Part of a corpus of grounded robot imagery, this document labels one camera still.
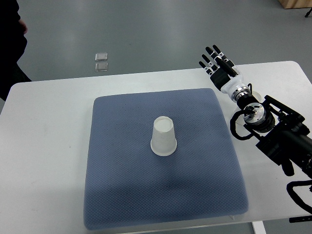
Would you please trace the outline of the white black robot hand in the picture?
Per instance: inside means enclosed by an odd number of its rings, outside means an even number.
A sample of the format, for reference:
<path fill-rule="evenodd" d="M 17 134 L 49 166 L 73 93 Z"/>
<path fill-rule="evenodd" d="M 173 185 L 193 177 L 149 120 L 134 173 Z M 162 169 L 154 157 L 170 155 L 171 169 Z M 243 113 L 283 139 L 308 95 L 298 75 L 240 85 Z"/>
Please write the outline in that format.
<path fill-rule="evenodd" d="M 206 61 L 208 66 L 202 61 L 199 61 L 198 63 L 210 76 L 214 86 L 224 94 L 233 94 L 234 92 L 243 89 L 244 83 L 241 73 L 227 64 L 229 59 L 215 44 L 213 45 L 213 49 L 210 47 L 205 48 L 206 52 L 220 68 L 211 62 L 205 54 L 202 54 L 202 58 Z"/>

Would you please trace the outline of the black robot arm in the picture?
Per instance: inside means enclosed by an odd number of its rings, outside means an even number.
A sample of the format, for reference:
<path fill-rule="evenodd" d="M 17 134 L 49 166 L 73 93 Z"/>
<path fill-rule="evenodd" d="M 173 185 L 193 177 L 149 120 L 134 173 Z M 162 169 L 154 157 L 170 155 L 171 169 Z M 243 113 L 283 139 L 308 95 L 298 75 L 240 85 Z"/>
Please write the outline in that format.
<path fill-rule="evenodd" d="M 209 75 L 214 86 L 237 104 L 239 110 L 230 120 L 230 131 L 238 140 L 258 139 L 256 147 L 287 176 L 294 175 L 297 165 L 312 176 L 312 140 L 304 117 L 266 95 L 260 101 L 253 94 L 252 84 L 245 84 L 238 68 L 221 50 L 206 47 L 199 65 Z"/>

